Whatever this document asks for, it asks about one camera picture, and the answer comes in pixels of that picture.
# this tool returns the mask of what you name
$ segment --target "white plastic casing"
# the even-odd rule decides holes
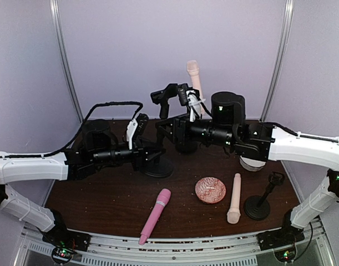
[[[270,145],[269,160],[304,162],[339,171],[339,143],[296,137],[278,127],[273,129],[272,138],[275,142]]]
[[[12,154],[0,152],[0,156],[7,155]],[[24,180],[67,180],[66,160],[62,152],[45,158],[0,158],[0,185]]]
[[[318,188],[300,205],[292,209],[291,225],[303,229],[316,216],[324,212],[330,205],[339,200],[333,192],[328,191],[330,180],[325,177]]]
[[[201,99],[200,101],[198,101],[198,99],[195,96],[191,95],[190,93],[194,93],[194,91],[193,90],[186,91],[186,96],[188,97],[188,101],[189,101],[188,103],[190,107],[189,121],[194,122],[196,119],[196,115],[192,108],[194,108],[197,114],[201,116],[201,108],[200,108],[201,104],[200,103],[203,103],[205,99]]]
[[[135,118],[133,118],[130,123],[127,125],[126,130],[126,140],[129,143],[129,149],[132,150],[132,138],[136,132],[136,128],[138,126],[138,122]]]
[[[5,186],[8,199],[2,201],[0,211],[10,213],[33,224],[43,232],[48,232],[54,227],[54,215],[46,208],[43,208],[16,192],[11,186]]]

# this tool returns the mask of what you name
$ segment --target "metal grate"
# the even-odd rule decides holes
[[[38,244],[38,243],[30,243],[29,250],[45,254],[45,255],[51,255],[52,248],[47,247],[46,245]]]
[[[102,258],[92,258],[92,257],[82,257],[82,265],[86,266],[155,266],[155,265],[161,265],[161,266],[172,266],[172,265],[178,265],[178,263],[127,263],[127,262],[120,262],[116,260],[111,259],[102,259]],[[192,263],[180,263],[180,265],[190,265],[190,266],[257,266],[257,259],[255,256],[250,256],[247,258],[241,258],[241,259],[230,259],[225,262],[220,263],[207,263],[207,264],[192,264]]]

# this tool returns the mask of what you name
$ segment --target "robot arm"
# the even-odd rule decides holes
[[[176,86],[177,90],[192,90],[186,84]],[[211,114],[211,120],[191,121],[189,112],[169,119],[165,117],[156,123],[157,131],[174,144],[198,141],[206,146],[222,146],[241,156],[241,163],[251,164],[252,168],[261,167],[268,160],[329,168],[319,187],[285,214],[281,229],[258,235],[262,250],[290,244],[312,219],[339,200],[339,137],[302,134],[277,123],[246,124],[243,96],[229,92],[215,93],[211,97]]]
[[[44,240],[56,247],[86,250],[87,234],[67,230],[60,213],[43,208],[16,192],[9,183],[14,181],[53,179],[81,180],[103,167],[131,163],[134,170],[162,155],[165,150],[141,137],[147,115],[133,118],[126,131],[127,141],[119,143],[111,133],[109,123],[94,120],[84,125],[82,141],[76,149],[64,149],[52,156],[44,154],[8,154],[0,152],[0,211],[16,216],[36,226]]]

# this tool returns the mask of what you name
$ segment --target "black cable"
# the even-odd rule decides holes
[[[193,95],[198,101],[201,101],[200,97],[197,96],[195,93],[188,93],[188,95]],[[203,102],[201,102],[200,104],[204,108],[205,112],[212,117],[211,112],[206,108],[206,105]]]
[[[60,152],[62,152],[64,149],[66,149],[69,145],[73,143],[73,141],[78,137],[80,132],[82,131],[83,126],[88,121],[89,117],[93,113],[93,111],[98,107],[108,107],[108,106],[119,106],[119,105],[137,105],[138,108],[135,110],[134,115],[132,116],[132,119],[136,117],[136,114],[143,108],[143,104],[138,101],[110,101],[108,103],[102,103],[102,104],[95,104],[88,112],[86,117],[84,118],[82,124],[80,125],[77,133],[75,133],[74,137],[67,142],[62,148],[59,148],[58,150],[55,150],[53,152],[49,152],[47,154],[13,154],[13,155],[7,155],[5,157],[0,156],[0,158],[42,158],[42,157],[50,157],[54,156]]]
[[[193,106],[191,106],[191,109],[193,110],[193,112],[196,115],[196,117],[200,118],[200,115],[198,114],[198,112],[195,110],[195,108]]]
[[[231,157],[230,153],[226,150],[225,147],[222,147],[222,149],[224,150],[224,154],[226,154],[229,158]]]
[[[293,131],[293,130],[291,130],[291,129],[285,127],[285,126],[280,125],[279,123],[276,123],[276,122],[263,122],[263,123],[261,123],[261,125],[264,125],[264,124],[266,124],[266,125],[273,125],[273,126],[279,127],[279,128],[281,128],[281,129],[283,129],[285,132],[287,132],[287,133],[289,133],[289,134],[291,134],[291,135],[293,135],[293,136],[295,136],[295,137],[298,137],[298,133],[296,133],[295,131]],[[303,138],[305,138],[305,139],[323,140],[323,141],[329,141],[329,142],[339,143],[338,140],[327,139],[327,138],[325,138],[325,137],[308,136],[308,135],[304,135],[304,134],[300,135],[300,137],[303,137]]]
[[[297,261],[298,259],[300,259],[302,257],[302,255],[304,255],[304,253],[307,251],[308,247],[310,246],[311,244],[311,241],[312,241],[312,236],[313,236],[313,227],[312,227],[312,224],[311,222],[309,223],[310,224],[310,227],[311,227],[311,236],[310,236],[310,240],[308,241],[308,244],[306,246],[306,248],[303,250],[303,252],[301,252],[301,254],[293,260],[293,262]]]

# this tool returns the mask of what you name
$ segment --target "black stand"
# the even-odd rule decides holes
[[[270,214],[270,205],[266,200],[275,186],[281,186],[285,176],[282,173],[273,172],[269,175],[269,185],[266,187],[263,196],[251,196],[246,199],[244,211],[253,220],[264,220]]]
[[[157,145],[163,147],[164,135],[157,131]],[[160,156],[141,169],[145,175],[154,178],[166,178],[171,176],[174,171],[174,165],[168,159]]]

